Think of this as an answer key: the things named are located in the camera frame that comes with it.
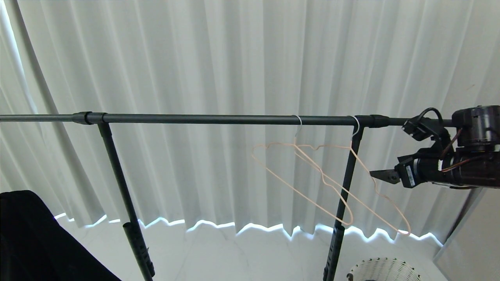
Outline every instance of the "black clothes rack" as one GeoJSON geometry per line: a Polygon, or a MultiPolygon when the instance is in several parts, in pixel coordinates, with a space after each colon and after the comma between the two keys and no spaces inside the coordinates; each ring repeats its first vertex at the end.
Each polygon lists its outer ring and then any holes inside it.
{"type": "MultiPolygon", "coordinates": [[[[352,150],[358,153],[361,138],[365,128],[381,128],[387,126],[402,126],[407,118],[390,118],[383,115],[356,115],[352,116],[300,116],[296,115],[188,115],[188,114],[110,114],[103,112],[78,112],[74,114],[32,114],[32,115],[0,115],[1,122],[74,122],[84,125],[97,124],[102,140],[106,147],[114,176],[125,204],[130,222],[123,224],[130,247],[135,255],[137,264],[144,280],[152,281],[155,275],[153,263],[150,260],[148,249],[144,241],[141,228],[129,189],[122,171],[120,159],[113,142],[109,123],[137,123],[137,124],[240,124],[240,125],[324,125],[324,126],[353,126],[352,150]]],[[[452,127],[451,120],[444,120],[445,127],[452,127]]],[[[356,158],[349,153],[345,167],[343,187],[351,187],[356,158]]],[[[348,193],[342,190],[341,196],[347,200],[348,193]]],[[[336,216],[344,217],[346,206],[339,200],[336,216]]],[[[333,227],[326,266],[323,271],[323,281],[333,281],[339,261],[345,227],[338,220],[333,227]]]]}

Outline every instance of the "curtain fold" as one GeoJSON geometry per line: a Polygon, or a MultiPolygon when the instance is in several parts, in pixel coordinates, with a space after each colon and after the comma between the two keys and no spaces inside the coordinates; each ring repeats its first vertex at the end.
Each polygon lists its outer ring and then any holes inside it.
{"type": "MultiPolygon", "coordinates": [[[[22,79],[5,74],[0,89],[8,102],[2,101],[2,113],[32,112],[20,91],[29,91],[38,113],[52,114],[412,117],[436,107],[449,118],[455,110],[499,101],[496,0],[5,4],[27,90],[13,84],[22,79]]],[[[10,53],[2,49],[2,74],[12,73],[5,58],[10,53]]],[[[248,223],[283,224],[290,234],[295,226],[312,233],[316,224],[333,225],[251,157],[257,144],[293,141],[295,126],[112,124],[111,129],[146,225],[163,217],[185,220],[189,228],[203,219],[235,222],[237,230],[248,223]]],[[[1,131],[2,191],[44,192],[53,212],[64,211],[80,225],[103,215],[127,220],[96,127],[2,124],[1,131]]],[[[345,146],[351,134],[349,127],[304,126],[297,142],[345,146]]],[[[397,156],[428,144],[398,128],[367,129],[359,156],[371,170],[388,169],[397,156]]],[[[256,149],[255,155],[335,212],[339,196],[292,149],[256,149]]],[[[326,148],[311,156],[342,182],[348,151],[326,148]]],[[[351,191],[404,229],[370,181],[358,166],[351,191]]],[[[414,234],[432,232],[442,242],[468,196],[431,184],[413,190],[381,184],[380,190],[404,210],[414,234]]],[[[355,200],[348,202],[354,225],[365,235],[377,228],[395,235],[355,200]]]]}

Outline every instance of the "black garment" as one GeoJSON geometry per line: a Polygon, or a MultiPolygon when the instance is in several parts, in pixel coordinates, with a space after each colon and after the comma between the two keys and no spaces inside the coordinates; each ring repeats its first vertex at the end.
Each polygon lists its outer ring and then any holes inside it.
{"type": "Polygon", "coordinates": [[[119,281],[29,190],[0,194],[1,281],[119,281]]]}

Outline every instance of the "plastic basket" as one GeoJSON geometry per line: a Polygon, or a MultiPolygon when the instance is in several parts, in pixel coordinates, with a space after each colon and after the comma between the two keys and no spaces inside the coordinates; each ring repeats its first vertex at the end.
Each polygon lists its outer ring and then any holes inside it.
{"type": "Polygon", "coordinates": [[[406,261],[376,257],[356,264],[347,274],[348,281],[421,281],[420,274],[406,261]]]}

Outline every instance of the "clothes hanger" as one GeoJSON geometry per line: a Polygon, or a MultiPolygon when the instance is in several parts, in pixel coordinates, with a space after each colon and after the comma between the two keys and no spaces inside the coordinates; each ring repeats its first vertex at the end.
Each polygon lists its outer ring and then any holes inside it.
{"type": "MultiPolygon", "coordinates": [[[[278,180],[280,180],[281,182],[283,182],[286,186],[288,186],[289,188],[291,188],[294,192],[298,193],[300,196],[302,196],[304,199],[306,199],[307,201],[309,201],[310,203],[314,204],[317,208],[319,208],[320,210],[322,210],[323,212],[327,213],[329,216],[331,216],[332,218],[334,218],[335,220],[341,222],[342,224],[345,224],[347,226],[349,225],[352,225],[353,222],[354,222],[354,215],[353,215],[353,212],[351,210],[351,208],[349,207],[349,205],[347,204],[346,200],[341,196],[341,193],[340,191],[335,187],[340,187],[341,189],[345,190],[351,197],[353,197],[356,201],[358,201],[359,203],[361,203],[361,205],[363,205],[365,208],[367,208],[372,214],[374,214],[377,218],[379,218],[380,220],[382,220],[384,223],[386,223],[390,228],[392,228],[393,230],[395,230],[396,232],[398,232],[399,234],[401,235],[404,235],[404,236],[409,236],[412,232],[412,229],[410,227],[410,223],[408,222],[407,218],[405,217],[405,215],[403,214],[403,212],[398,208],[398,206],[396,205],[396,203],[394,203],[394,201],[392,199],[390,199],[388,196],[384,195],[384,194],[380,194],[379,192],[379,189],[378,189],[378,186],[377,186],[377,181],[375,180],[375,178],[373,178],[372,176],[370,176],[371,180],[373,181],[373,188],[375,189],[375,193],[388,200],[393,206],[394,208],[397,210],[397,212],[401,215],[401,217],[403,218],[405,224],[406,224],[406,228],[408,230],[400,230],[398,229],[397,227],[395,227],[394,225],[390,224],[387,220],[385,220],[384,218],[382,218],[379,214],[377,214],[373,209],[371,209],[370,207],[368,207],[365,203],[363,203],[360,199],[358,199],[354,194],[352,194],[349,190],[347,190],[345,187],[343,187],[341,184],[339,184],[338,182],[336,182],[334,179],[332,179],[331,177],[329,177],[328,175],[326,175],[324,172],[323,172],[323,169],[313,160],[311,159],[311,157],[305,153],[302,148],[309,148],[309,149],[312,149],[313,151],[317,151],[318,149],[320,148],[340,148],[340,149],[346,149],[346,150],[349,150],[353,155],[354,157],[356,158],[356,161],[359,162],[359,164],[361,164],[362,168],[366,171],[366,173],[368,175],[370,175],[370,170],[365,166],[365,164],[363,163],[363,161],[361,161],[361,159],[359,158],[359,156],[354,152],[353,148],[352,148],[352,145],[353,145],[353,142],[351,141],[349,146],[340,146],[340,145],[333,145],[333,144],[322,144],[322,145],[319,145],[319,146],[312,146],[312,145],[309,145],[309,144],[297,144],[297,135],[299,134],[299,132],[301,131],[302,129],[302,119],[300,118],[300,116],[298,115],[294,115],[294,116],[297,116],[297,118],[299,119],[300,121],[300,125],[297,129],[297,132],[295,133],[295,137],[293,138],[293,143],[285,143],[285,142],[270,142],[268,144],[257,144],[256,146],[254,146],[252,148],[252,151],[251,151],[251,156],[252,158],[259,164],[261,165],[262,167],[264,167],[271,175],[275,176],[278,180]],[[294,153],[296,156],[298,156],[301,160],[305,161],[306,163],[308,163],[310,166],[312,166],[315,170],[317,170],[318,172],[321,173],[321,180],[323,182],[324,185],[326,186],[329,186],[331,187],[335,193],[338,194],[338,196],[340,197],[340,200],[344,203],[345,205],[345,208],[347,209],[347,211],[349,212],[349,216],[350,216],[350,221],[349,222],[346,222],[344,221],[343,219],[340,219],[338,218],[336,215],[332,214],[331,212],[329,212],[328,210],[326,210],[325,208],[323,208],[322,206],[320,206],[319,204],[317,204],[316,202],[314,202],[312,199],[310,199],[309,197],[307,197],[306,195],[304,195],[302,192],[298,191],[295,187],[293,187],[291,184],[289,184],[286,180],[284,180],[283,178],[281,178],[279,175],[277,175],[275,172],[273,172],[269,167],[267,167],[265,164],[263,164],[259,159],[257,159],[257,157],[254,155],[254,151],[256,148],[264,148],[264,149],[268,149],[269,147],[271,146],[286,146],[286,147],[293,147],[293,150],[294,150],[294,153]],[[329,184],[327,183],[326,179],[328,179],[329,181],[331,181],[333,183],[332,184],[329,184]]],[[[359,130],[360,130],[360,122],[359,120],[354,117],[354,116],[351,116],[352,118],[354,118],[356,120],[356,123],[357,123],[357,130],[356,132],[354,132],[354,134],[352,136],[355,136],[359,130]]]]}

